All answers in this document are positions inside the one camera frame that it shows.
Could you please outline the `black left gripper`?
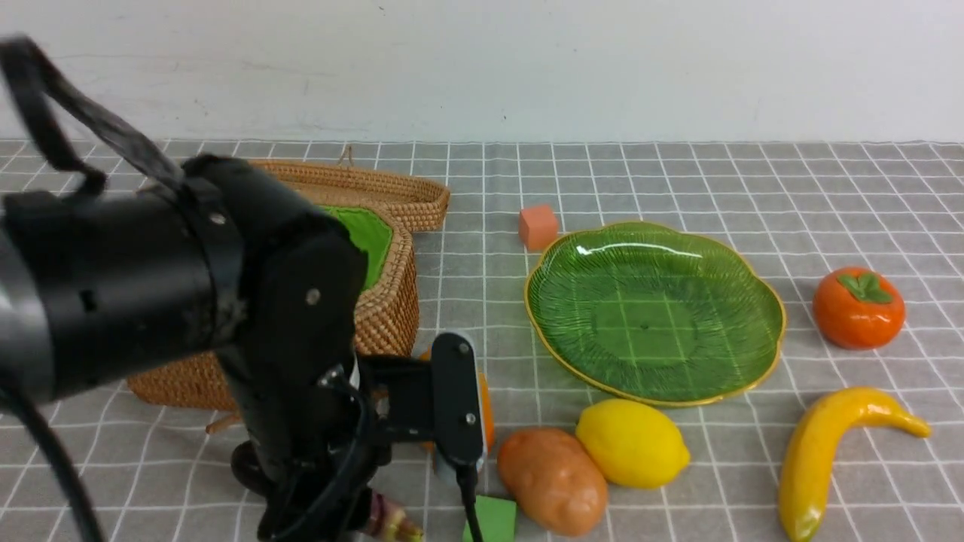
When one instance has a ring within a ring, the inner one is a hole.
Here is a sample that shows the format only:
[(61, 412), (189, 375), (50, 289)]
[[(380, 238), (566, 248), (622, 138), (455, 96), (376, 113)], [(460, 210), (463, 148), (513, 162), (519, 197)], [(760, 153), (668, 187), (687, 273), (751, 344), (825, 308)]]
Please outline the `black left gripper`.
[(219, 364), (270, 489), (256, 536), (316, 541), (355, 464), (355, 305), (366, 257), (345, 236), (242, 237), (246, 316)]

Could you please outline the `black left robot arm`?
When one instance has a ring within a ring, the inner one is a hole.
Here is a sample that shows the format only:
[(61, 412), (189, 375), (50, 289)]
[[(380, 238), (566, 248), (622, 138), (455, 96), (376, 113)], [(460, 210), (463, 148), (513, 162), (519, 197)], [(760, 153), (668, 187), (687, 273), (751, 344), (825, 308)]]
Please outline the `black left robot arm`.
[(105, 535), (38, 405), (215, 353), (248, 439), (235, 477), (266, 500), (261, 541), (364, 524), (378, 453), (355, 305), (366, 254), (337, 219), (240, 159), (198, 157), (126, 199), (11, 194), (2, 217), (2, 411), (24, 423), (84, 541)]

